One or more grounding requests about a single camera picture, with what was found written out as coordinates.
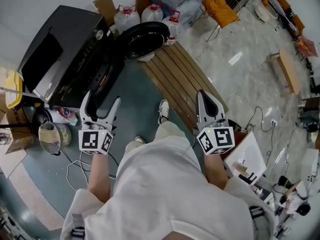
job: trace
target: electrical outlet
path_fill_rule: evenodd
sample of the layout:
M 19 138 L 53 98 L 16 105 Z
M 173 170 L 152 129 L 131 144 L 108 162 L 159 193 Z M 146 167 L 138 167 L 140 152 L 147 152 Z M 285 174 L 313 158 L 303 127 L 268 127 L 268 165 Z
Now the electrical outlet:
M 274 118 L 272 118 L 271 123 L 272 123 L 274 126 L 278 126 L 278 121 L 275 120 Z

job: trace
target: wooden pallet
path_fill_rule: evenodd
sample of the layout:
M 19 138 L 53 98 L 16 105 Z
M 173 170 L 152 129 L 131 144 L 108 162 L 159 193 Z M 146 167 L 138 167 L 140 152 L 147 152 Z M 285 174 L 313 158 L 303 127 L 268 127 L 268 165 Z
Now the wooden pallet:
M 199 90 L 213 94 L 224 111 L 229 110 L 206 75 L 178 42 L 163 46 L 151 60 L 140 64 L 190 131 L 198 121 L 196 96 Z

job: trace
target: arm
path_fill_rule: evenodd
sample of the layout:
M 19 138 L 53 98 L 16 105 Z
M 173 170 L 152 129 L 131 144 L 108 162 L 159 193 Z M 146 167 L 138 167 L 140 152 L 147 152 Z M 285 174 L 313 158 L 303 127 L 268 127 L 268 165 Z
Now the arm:
M 110 198 L 109 167 L 107 155 L 94 155 L 87 189 L 79 189 L 74 196 L 71 207 L 65 217 L 61 239 L 69 239 L 75 228 L 73 216 L 82 215 L 83 226 L 87 216 L 97 211 Z
M 209 183 L 224 190 L 229 180 L 224 163 L 220 155 L 205 155 L 204 156 L 204 172 Z
M 101 202 L 110 199 L 109 166 L 107 155 L 94 155 L 87 190 Z
M 242 199 L 246 202 L 248 208 L 261 207 L 263 209 L 264 216 L 260 218 L 262 223 L 257 227 L 256 222 L 254 222 L 254 225 L 256 225 L 254 228 L 254 239 L 271 239 L 276 227 L 274 213 L 240 178 L 228 178 L 220 155 L 205 155 L 204 170 L 209 183 L 230 195 Z

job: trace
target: shoe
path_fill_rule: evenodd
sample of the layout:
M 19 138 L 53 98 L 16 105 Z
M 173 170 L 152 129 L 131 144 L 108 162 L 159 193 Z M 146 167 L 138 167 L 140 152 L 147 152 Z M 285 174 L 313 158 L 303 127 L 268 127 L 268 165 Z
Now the shoe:
M 166 118 L 169 121 L 169 102 L 163 99 L 159 105 L 159 118 L 158 124 L 161 125 L 161 119 Z
M 136 142 L 140 142 L 140 143 L 146 144 L 146 141 L 144 140 L 144 138 L 142 138 L 142 137 L 140 137 L 140 136 L 135 137 L 134 140 L 135 140 Z

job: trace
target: bucket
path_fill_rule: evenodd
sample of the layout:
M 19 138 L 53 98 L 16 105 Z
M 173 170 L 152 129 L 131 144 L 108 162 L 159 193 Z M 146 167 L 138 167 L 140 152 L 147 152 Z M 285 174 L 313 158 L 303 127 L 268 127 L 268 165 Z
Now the bucket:
M 49 154 L 59 156 L 60 150 L 72 140 L 71 131 L 64 123 L 45 122 L 39 127 L 39 140 L 42 148 Z

